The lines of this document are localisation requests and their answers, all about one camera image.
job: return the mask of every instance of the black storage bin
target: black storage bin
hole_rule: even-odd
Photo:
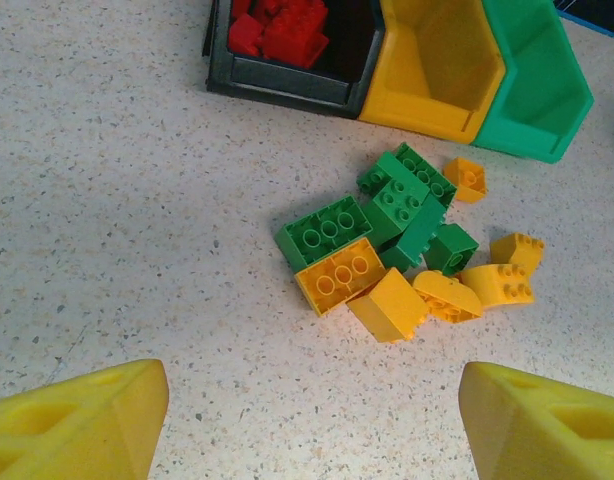
[[[227,48],[230,0],[214,0],[203,56],[207,90],[310,112],[357,118],[385,35],[379,0],[325,0],[329,45],[310,70],[233,54]]]

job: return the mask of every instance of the yellow lego brick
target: yellow lego brick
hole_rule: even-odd
[[[0,400],[0,480],[145,480],[167,411],[159,360]]]
[[[534,303],[529,276],[519,265],[481,265],[460,272],[460,281],[476,292],[483,308]]]
[[[476,293],[438,271],[419,273],[412,287],[429,306],[430,313],[446,322],[459,323],[483,316],[483,305]]]
[[[491,363],[458,393],[480,480],[614,480],[614,398]]]
[[[396,268],[347,306],[379,342],[411,340],[429,311]]]
[[[529,275],[538,268],[544,249],[542,240],[522,233],[512,233],[489,244],[492,263],[522,265]]]
[[[296,280],[319,317],[374,285],[385,267],[366,238],[298,272]]]
[[[443,175],[458,188],[456,200],[476,203],[487,195],[485,169],[471,160],[462,157],[455,158],[443,168]]]

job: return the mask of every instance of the table surface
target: table surface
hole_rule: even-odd
[[[204,91],[209,2],[0,0],[0,396],[165,364],[153,479],[475,479],[467,361],[614,395],[614,40],[566,23],[596,103],[557,165]],[[318,319],[272,239],[407,141],[487,169],[448,218],[547,245],[535,305],[377,344]]]

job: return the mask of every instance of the pile of bricks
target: pile of bricks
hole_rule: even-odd
[[[329,43],[327,13],[322,0],[233,0],[229,49],[311,68]]]
[[[454,199],[485,197],[485,171],[457,158],[439,172],[403,143],[349,195],[289,223],[275,240],[318,316],[347,304],[379,342],[410,340],[428,314],[451,323],[534,302],[530,276],[544,244],[514,233],[490,245],[491,264],[465,269],[478,243],[445,223]],[[428,271],[405,275],[425,261]]]

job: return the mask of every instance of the yellow plastic object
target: yellow plastic object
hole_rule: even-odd
[[[379,342],[411,340],[429,311],[396,268],[389,269],[374,288],[347,306]]]
[[[167,411],[159,360],[0,400],[0,480],[145,480]]]
[[[457,157],[445,165],[443,175],[458,187],[456,200],[466,203],[476,203],[487,195],[485,169],[482,165]]]
[[[534,303],[529,276],[519,265],[481,265],[460,272],[460,281],[476,292],[483,308]]]
[[[529,275],[538,268],[544,249],[542,240],[522,233],[512,233],[489,244],[492,263],[522,265]]]
[[[458,393],[480,480],[614,480],[614,398],[491,363]]]
[[[385,275],[365,237],[296,274],[296,280],[319,317],[351,300]]]
[[[483,316],[483,305],[476,293],[438,271],[419,273],[412,286],[429,306],[430,313],[446,322],[460,323]]]
[[[481,0],[381,0],[385,38],[360,120],[470,143],[505,64]]]

